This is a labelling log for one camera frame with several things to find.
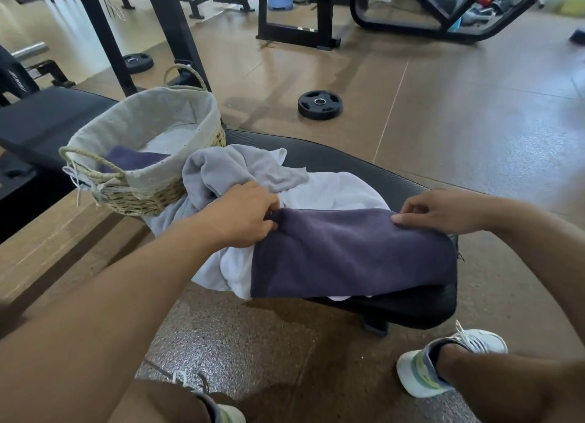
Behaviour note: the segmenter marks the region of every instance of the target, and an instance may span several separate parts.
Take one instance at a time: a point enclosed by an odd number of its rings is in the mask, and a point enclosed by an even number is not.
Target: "purple towel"
[[[394,225],[384,209],[283,208],[278,230],[256,243],[252,297],[380,295],[457,280],[457,250],[445,234]]]
[[[168,157],[168,155],[165,155],[164,153],[136,152],[135,150],[128,149],[124,146],[114,146],[104,158],[122,170],[136,170],[163,161],[166,157]],[[113,172],[109,166],[101,163],[98,166],[98,171],[105,174]]]

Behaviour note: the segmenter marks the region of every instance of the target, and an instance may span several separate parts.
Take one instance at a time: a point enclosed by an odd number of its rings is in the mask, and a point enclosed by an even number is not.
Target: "person's right hand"
[[[497,227],[505,198],[463,190],[434,190],[410,197],[392,222],[446,234],[469,234]]]

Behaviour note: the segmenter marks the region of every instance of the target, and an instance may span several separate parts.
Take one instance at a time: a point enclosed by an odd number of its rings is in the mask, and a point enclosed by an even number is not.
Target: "basket handle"
[[[165,72],[165,76],[163,77],[163,82],[164,85],[167,85],[167,77],[169,72],[171,72],[172,70],[177,69],[179,72],[181,71],[181,69],[183,70],[188,70],[189,72],[191,72],[201,83],[201,88],[205,91],[205,92],[209,92],[207,85],[205,84],[205,81],[203,81],[203,78],[201,78],[201,75],[199,75],[199,72],[197,72],[195,69],[193,69],[190,65],[182,65],[180,63],[175,63],[174,65],[172,65],[171,67],[169,67],[166,72]]]
[[[117,167],[115,164],[110,163],[105,158],[100,157],[99,155],[96,155],[96,154],[91,153],[91,152],[86,152],[84,150],[77,149],[75,147],[69,147],[69,146],[59,147],[59,155],[61,155],[61,158],[63,158],[66,162],[69,162],[69,158],[67,157],[67,154],[70,153],[70,152],[72,152],[72,153],[78,153],[79,155],[83,155],[84,157],[91,158],[92,160],[95,160],[98,163],[103,164],[104,166],[109,167],[110,169],[112,169],[114,171],[114,174],[118,178],[124,178],[125,177],[125,173],[124,173],[124,171],[122,169],[120,169],[119,167]]]

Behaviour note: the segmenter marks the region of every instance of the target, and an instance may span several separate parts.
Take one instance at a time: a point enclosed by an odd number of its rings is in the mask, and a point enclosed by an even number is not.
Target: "bench leg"
[[[364,331],[375,333],[378,337],[388,335],[388,322],[374,316],[363,316],[362,328]]]

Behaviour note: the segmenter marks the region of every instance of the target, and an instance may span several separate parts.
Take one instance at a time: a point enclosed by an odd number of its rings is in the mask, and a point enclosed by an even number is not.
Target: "human arm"
[[[237,185],[0,340],[0,421],[106,422],[187,282],[274,227],[278,197]]]
[[[457,190],[411,197],[392,220],[453,234],[493,232],[552,294],[585,343],[585,232],[578,227],[530,203]]]

